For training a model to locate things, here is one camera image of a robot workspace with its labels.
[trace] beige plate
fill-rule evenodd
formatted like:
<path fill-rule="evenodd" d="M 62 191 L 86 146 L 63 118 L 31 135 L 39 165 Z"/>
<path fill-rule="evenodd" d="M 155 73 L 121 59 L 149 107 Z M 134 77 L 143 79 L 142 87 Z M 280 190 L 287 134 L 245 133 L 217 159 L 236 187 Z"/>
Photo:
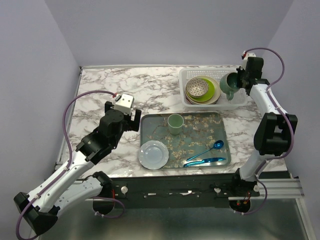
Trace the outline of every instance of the beige plate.
<path fill-rule="evenodd" d="M 193 99 L 191 99 L 188 94 L 185 92 L 185 97 L 192 103 L 192 104 L 197 104 L 197 105 L 209 105 L 209 104 L 216 104 L 218 99 L 220 98 L 221 95 L 221 90 L 219 87 L 219 83 L 213 79 L 212 77 L 209 76 L 196 76 L 196 78 L 204 78 L 204 79 L 208 79 L 210 82 L 213 83 L 214 85 L 214 95 L 213 97 L 208 100 L 208 101 L 204 101 L 204 102 L 196 102 Z"/>

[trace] stacked dishes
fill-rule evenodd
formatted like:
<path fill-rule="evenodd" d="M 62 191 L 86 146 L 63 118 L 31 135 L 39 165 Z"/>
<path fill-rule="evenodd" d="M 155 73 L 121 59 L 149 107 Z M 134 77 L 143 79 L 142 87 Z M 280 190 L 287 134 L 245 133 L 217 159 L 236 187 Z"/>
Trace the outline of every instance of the stacked dishes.
<path fill-rule="evenodd" d="M 196 76 L 185 86 L 185 97 L 192 104 L 216 104 L 221 95 L 219 83 L 209 76 Z"/>

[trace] white plastic basket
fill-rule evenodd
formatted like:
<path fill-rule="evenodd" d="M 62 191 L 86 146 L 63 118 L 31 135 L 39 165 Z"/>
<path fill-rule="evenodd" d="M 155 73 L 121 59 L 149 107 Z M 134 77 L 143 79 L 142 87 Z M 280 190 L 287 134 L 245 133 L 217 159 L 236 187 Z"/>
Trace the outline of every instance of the white plastic basket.
<path fill-rule="evenodd" d="M 198 108 L 199 110 L 234 110 L 247 104 L 247 95 L 244 89 L 240 89 L 234 94 L 232 100 L 227 100 L 225 93 L 221 92 L 221 96 L 216 104 L 191 104 L 186 99 L 186 84 L 197 76 L 208 76 L 215 79 L 218 83 L 221 78 L 232 72 L 237 72 L 235 67 L 207 67 L 207 68 L 183 68 L 179 72 L 180 95 L 183 105 L 189 108 Z"/>

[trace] mug handle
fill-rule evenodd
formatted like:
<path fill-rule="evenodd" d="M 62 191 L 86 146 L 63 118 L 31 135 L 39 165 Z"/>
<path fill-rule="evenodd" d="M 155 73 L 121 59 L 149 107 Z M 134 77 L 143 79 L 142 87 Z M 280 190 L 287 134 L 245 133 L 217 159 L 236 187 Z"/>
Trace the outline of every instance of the mug handle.
<path fill-rule="evenodd" d="M 232 100 L 234 98 L 234 93 L 232 91 L 229 92 L 229 94 L 226 95 L 227 100 Z"/>

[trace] gray wall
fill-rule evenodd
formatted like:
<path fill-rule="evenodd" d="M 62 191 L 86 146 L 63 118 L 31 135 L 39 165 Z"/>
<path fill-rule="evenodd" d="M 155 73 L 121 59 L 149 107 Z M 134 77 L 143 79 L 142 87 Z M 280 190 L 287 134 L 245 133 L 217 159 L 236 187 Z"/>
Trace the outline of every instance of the gray wall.
<path fill-rule="evenodd" d="M 0 1 L 0 16 L 0 239 L 13 240 L 13 198 L 53 171 L 80 70 L 43 0 Z"/>
<path fill-rule="evenodd" d="M 45 0 L 81 66 L 237 64 L 293 0 Z"/>
<path fill-rule="evenodd" d="M 298 175 L 314 230 L 320 239 L 320 1 L 295 0 L 269 47 L 283 56 L 286 71 L 273 88 L 274 95 L 290 114 L 298 117 L 295 143 L 286 158 L 288 168 Z M 277 79 L 279 60 L 265 58 L 264 77 Z"/>

